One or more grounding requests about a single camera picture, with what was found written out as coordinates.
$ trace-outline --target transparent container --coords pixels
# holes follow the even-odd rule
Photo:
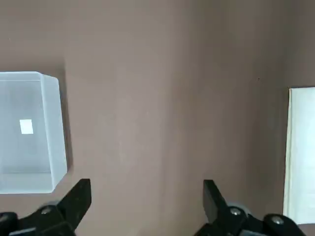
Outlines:
[[[66,172],[58,79],[0,72],[0,194],[51,193]]]

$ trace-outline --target brown surface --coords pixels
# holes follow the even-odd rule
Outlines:
[[[0,70],[60,78],[72,151],[53,194],[0,196],[0,211],[26,215],[89,177],[80,236],[192,235],[205,220],[204,178],[256,216],[281,212],[286,86],[305,72],[300,63],[287,81],[290,57],[303,53],[292,47],[296,9],[265,0],[2,1]]]

